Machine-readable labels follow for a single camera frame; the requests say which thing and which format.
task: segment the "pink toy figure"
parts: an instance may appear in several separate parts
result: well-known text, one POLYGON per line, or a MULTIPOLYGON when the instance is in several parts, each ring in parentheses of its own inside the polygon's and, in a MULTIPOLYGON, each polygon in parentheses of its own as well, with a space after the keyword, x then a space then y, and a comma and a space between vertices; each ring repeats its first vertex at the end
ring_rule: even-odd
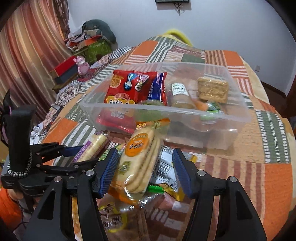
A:
POLYGON ((78 74, 83 77, 89 70, 89 64, 82 56, 77 56, 77 59, 75 58, 73 60, 78 65, 78 74))

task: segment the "green box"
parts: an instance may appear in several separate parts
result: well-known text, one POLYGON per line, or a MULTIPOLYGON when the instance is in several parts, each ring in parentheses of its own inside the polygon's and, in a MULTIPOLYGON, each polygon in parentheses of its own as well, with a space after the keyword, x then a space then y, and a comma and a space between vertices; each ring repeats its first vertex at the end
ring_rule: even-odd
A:
POLYGON ((84 51, 85 60, 91 65, 97 61, 96 56, 98 54, 105 56, 111 52, 110 44, 104 39, 99 39, 95 43, 87 46, 87 49, 84 51))

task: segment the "red snack bag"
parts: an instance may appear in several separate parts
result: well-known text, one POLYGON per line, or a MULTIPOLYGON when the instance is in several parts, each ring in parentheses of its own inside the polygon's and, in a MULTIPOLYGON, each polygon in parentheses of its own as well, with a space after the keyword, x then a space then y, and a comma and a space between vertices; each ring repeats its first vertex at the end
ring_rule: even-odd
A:
MULTIPOLYGON (((156 76, 157 72, 114 70, 104 103, 137 104, 146 100, 156 76)), ((101 111, 96 122, 107 126, 112 131, 130 134, 136 128, 133 110, 123 112, 122 108, 101 111)))
POLYGON ((114 70, 104 102, 137 104, 146 100, 157 72, 114 70))

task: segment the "clear plastic container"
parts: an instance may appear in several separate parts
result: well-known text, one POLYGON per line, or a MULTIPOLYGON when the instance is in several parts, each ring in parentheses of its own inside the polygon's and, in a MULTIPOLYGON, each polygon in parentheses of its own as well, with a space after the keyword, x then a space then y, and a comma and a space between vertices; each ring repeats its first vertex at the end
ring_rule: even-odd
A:
POLYGON ((186 88, 192 100, 196 100, 198 77, 226 80, 229 84, 228 100, 220 104, 224 114, 206 111, 143 104, 104 104, 113 74, 90 92, 80 103, 82 110, 97 130, 132 134, 137 121, 160 118, 170 119, 165 141, 193 147, 228 149, 245 123, 251 121, 249 110, 237 84, 227 68, 199 63, 151 63, 122 65, 118 69, 142 72, 168 72, 165 79, 166 93, 171 81, 186 79, 186 88))

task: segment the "cable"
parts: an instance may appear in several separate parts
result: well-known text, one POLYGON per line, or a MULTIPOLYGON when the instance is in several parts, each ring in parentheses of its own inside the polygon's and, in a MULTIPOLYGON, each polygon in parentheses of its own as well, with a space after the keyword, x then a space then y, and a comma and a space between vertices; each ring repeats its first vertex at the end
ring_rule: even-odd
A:
POLYGON ((182 0, 182 2, 178 2, 178 3, 174 2, 174 5, 175 5, 179 15, 180 15, 180 6, 182 5, 183 2, 184 2, 184 0, 182 0))

